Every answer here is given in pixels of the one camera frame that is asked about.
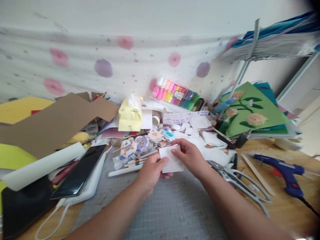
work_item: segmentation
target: wooden table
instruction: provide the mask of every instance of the wooden table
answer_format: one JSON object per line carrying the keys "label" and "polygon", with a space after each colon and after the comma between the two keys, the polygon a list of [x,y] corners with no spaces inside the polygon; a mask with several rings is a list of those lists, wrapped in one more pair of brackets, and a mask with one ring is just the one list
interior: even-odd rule
{"label": "wooden table", "polygon": [[[281,160],[285,160],[290,164],[302,165],[306,168],[312,169],[313,171],[320,172],[320,161],[309,157],[302,152],[285,151],[272,144],[271,139],[259,139],[259,140],[249,140],[245,146],[237,150],[238,153],[241,152],[251,152],[267,155],[270,157],[275,157]],[[262,166],[257,161],[250,159],[266,182],[272,187],[276,192],[276,196],[271,196],[272,203],[265,203],[264,205],[269,210],[271,218],[278,225],[287,229],[292,236],[295,238],[303,238],[314,235],[316,228],[319,227],[318,217],[307,208],[300,200],[292,198],[284,191],[284,180],[269,174],[270,171]],[[259,180],[252,173],[248,165],[244,162],[241,155],[239,154],[238,160],[238,170],[242,170],[245,167],[245,174],[249,175],[256,182]],[[304,176],[295,176],[299,182],[301,189],[304,192],[305,199],[318,211],[320,212],[320,177],[312,177],[313,180]],[[50,240],[60,240],[66,236],[71,230],[83,203],[71,206],[67,211],[67,214],[62,222],[62,225],[58,231],[49,238]],[[43,238],[50,234],[57,226],[63,208],[59,209],[51,219],[43,227],[40,238]],[[35,223],[27,232],[25,232],[19,240],[22,239],[34,239],[34,235],[41,225],[41,223],[49,216],[51,213],[48,212],[40,221]]]}

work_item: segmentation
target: blue glue gun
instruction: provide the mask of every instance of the blue glue gun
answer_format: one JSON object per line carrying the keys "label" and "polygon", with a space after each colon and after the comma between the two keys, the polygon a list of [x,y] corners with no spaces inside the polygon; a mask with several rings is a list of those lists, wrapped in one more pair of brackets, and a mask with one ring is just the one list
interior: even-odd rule
{"label": "blue glue gun", "polygon": [[268,164],[273,167],[272,174],[283,177],[286,182],[286,192],[295,198],[303,198],[303,192],[297,182],[297,180],[294,177],[294,174],[297,175],[303,175],[305,170],[302,166],[296,165],[296,164],[288,164],[283,160],[279,160],[276,158],[258,155],[258,154],[247,154],[261,163]]}

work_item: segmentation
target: green paper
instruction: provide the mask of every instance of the green paper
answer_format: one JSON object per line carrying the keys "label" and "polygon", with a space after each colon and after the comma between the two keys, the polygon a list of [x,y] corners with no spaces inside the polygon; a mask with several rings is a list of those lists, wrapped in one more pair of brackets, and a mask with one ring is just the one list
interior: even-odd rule
{"label": "green paper", "polygon": [[[248,131],[250,128],[257,130],[260,128],[273,127],[281,124],[289,123],[290,120],[277,108],[262,92],[260,92],[251,83],[246,82],[245,84],[238,87],[233,96],[239,94],[239,91],[243,91],[242,96],[239,100],[236,100],[231,104],[230,107],[238,109],[239,113],[232,118],[230,126],[226,131],[227,137],[232,137]],[[225,95],[221,100],[222,102],[228,99],[228,95]],[[253,100],[251,107],[248,107],[249,100]],[[262,125],[255,126],[257,121],[254,119],[249,121],[246,119],[252,113],[258,113],[266,117],[268,120],[262,123]]]}

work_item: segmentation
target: cutting mat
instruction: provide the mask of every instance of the cutting mat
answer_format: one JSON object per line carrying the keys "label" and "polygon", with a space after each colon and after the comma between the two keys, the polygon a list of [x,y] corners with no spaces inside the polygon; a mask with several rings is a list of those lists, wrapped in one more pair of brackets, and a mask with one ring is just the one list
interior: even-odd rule
{"label": "cutting mat", "polygon": [[[108,177],[114,171],[112,157],[107,157],[98,188],[87,200],[72,231],[91,219],[138,175],[137,172]],[[229,239],[201,183],[188,171],[160,179],[152,196],[144,203],[125,239]]]}

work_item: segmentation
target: handwritten note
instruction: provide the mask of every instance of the handwritten note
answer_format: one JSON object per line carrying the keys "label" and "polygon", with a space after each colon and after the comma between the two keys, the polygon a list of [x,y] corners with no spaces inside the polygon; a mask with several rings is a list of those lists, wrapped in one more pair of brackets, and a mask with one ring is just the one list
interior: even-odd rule
{"label": "handwritten note", "polygon": [[209,111],[200,112],[188,112],[188,113],[167,113],[163,114],[163,124],[169,125],[182,125],[183,123],[189,123],[190,119],[195,116],[208,116]]}

